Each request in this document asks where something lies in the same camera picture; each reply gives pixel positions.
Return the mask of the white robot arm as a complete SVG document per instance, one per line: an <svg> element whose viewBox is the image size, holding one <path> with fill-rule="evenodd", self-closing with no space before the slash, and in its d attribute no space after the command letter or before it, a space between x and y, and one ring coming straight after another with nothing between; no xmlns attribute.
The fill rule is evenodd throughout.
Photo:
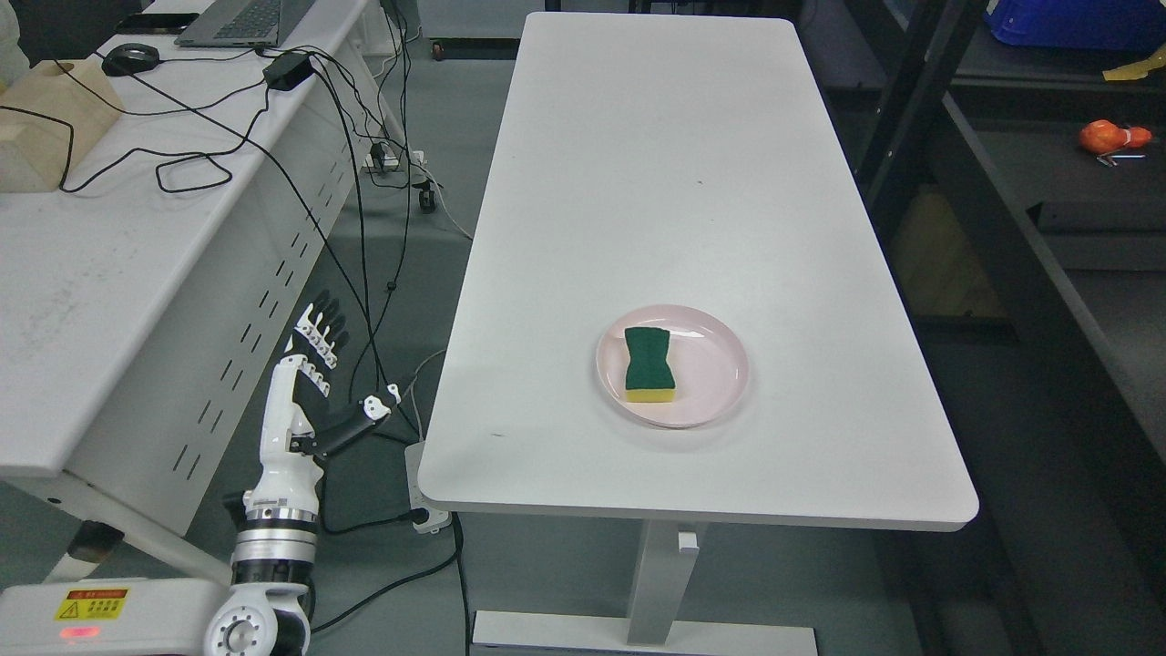
<svg viewBox="0 0 1166 656"><path fill-rule="evenodd" d="M310 622L302 598L310 592L318 543L318 512L259 506L244 494L222 499L238 530L230 557L229 598L204 632L205 655L304 655Z"/></svg>

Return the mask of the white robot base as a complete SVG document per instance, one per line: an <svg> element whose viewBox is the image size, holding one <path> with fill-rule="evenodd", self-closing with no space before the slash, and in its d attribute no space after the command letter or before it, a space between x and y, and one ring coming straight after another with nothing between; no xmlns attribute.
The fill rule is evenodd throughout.
<svg viewBox="0 0 1166 656"><path fill-rule="evenodd" d="M3 590L3 655L199 655L229 590L205 579L94 579Z"/></svg>

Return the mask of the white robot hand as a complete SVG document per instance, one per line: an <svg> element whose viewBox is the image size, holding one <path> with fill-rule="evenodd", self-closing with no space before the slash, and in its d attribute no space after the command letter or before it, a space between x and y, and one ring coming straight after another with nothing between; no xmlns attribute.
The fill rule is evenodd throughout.
<svg viewBox="0 0 1166 656"><path fill-rule="evenodd" d="M340 302L318 292L295 320L271 374L260 435L259 484L244 495L245 519L317 519L318 484L329 456L379 426L400 402L367 395L330 414L332 374L350 341Z"/></svg>

